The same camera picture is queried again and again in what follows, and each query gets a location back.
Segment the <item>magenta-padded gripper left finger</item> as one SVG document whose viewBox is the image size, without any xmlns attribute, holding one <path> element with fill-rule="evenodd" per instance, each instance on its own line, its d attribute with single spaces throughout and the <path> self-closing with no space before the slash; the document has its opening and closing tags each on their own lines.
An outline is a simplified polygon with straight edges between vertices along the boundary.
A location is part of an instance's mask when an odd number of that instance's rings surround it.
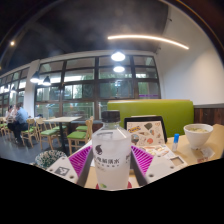
<svg viewBox="0 0 224 224">
<path fill-rule="evenodd" d="M 84 187 L 92 160 L 92 147 L 87 146 L 70 157 L 60 157 L 47 169 L 47 171 Z"/>
</svg>

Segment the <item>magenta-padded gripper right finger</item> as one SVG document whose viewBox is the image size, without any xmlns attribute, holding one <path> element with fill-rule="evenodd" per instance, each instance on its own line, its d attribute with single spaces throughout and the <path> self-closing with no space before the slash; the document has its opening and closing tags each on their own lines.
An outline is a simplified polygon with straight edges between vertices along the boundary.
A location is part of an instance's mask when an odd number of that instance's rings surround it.
<svg viewBox="0 0 224 224">
<path fill-rule="evenodd" d="M 158 155 L 151 155 L 136 146 L 131 147 L 131 166 L 140 186 L 179 171 L 172 161 Z"/>
</svg>

